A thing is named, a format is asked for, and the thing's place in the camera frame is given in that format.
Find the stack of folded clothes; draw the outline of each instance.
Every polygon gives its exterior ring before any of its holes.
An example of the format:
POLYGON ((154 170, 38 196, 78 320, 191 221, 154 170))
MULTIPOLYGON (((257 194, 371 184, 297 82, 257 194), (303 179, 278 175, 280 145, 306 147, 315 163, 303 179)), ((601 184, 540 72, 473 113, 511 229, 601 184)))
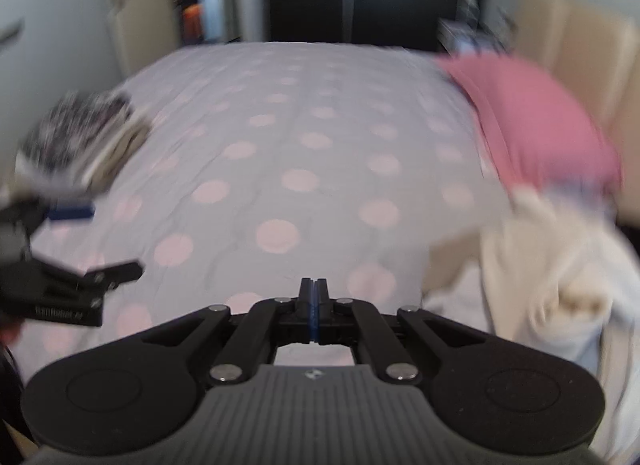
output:
POLYGON ((123 93, 67 93, 20 145, 16 179, 49 198, 102 193, 149 131, 123 93))

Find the patterned gray cloth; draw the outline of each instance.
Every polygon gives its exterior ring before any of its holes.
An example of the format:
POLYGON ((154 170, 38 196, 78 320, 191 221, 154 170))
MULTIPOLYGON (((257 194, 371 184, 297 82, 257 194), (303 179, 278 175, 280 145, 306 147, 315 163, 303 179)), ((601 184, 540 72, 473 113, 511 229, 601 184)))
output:
MULTIPOLYGON (((124 84, 154 130, 92 223, 46 226, 36 252, 86 270, 140 258, 101 329, 30 323, 27 376, 209 304, 235 313, 325 277, 332 297, 418 304, 429 246, 497 220, 471 108, 430 56, 328 44, 180 50, 124 84)), ((348 361, 295 347, 278 361, 348 361)))
POLYGON ((123 109, 124 123, 131 115, 125 93, 68 92, 31 130, 20 150, 40 171, 60 172, 84 155, 123 109))

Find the bed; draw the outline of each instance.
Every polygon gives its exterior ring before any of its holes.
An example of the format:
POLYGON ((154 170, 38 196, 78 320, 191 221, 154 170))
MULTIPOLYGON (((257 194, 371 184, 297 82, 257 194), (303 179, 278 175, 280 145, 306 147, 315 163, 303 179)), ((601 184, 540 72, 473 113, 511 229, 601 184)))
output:
MULTIPOLYGON (((517 21, 516 51, 551 71, 616 143, 626 171, 620 213, 637 217, 633 23, 567 0, 523 0, 517 21)), ((482 170, 472 106, 430 55, 203 46, 173 53, 123 89, 153 134, 97 201, 93 222, 46 226, 33 248, 78 270, 139 258, 145 275, 108 295, 101 329, 30 323, 15 348, 25 378, 208 304, 241 313, 294 295, 302 277, 325 277, 332 297, 366 299, 384 313, 417 304, 430 245, 509 209, 500 182, 482 170)), ((478 279, 465 293, 474 299, 464 320, 482 327, 478 279)), ((351 357, 285 347, 276 361, 351 357)))

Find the beige door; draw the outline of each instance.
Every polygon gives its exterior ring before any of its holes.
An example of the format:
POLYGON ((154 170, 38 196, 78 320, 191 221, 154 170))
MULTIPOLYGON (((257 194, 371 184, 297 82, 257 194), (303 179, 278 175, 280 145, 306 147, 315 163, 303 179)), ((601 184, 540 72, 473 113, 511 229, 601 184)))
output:
POLYGON ((111 34, 125 76, 178 48, 173 0, 110 0, 110 5, 111 34))

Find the door handle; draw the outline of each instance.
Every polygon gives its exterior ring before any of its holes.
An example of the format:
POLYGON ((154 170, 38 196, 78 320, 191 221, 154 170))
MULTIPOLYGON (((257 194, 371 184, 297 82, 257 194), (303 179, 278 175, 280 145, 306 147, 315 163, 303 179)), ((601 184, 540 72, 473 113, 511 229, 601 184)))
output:
POLYGON ((16 41, 18 37, 20 37, 23 29, 24 19, 19 19, 6 28, 0 28, 0 50, 8 47, 11 42, 16 41))

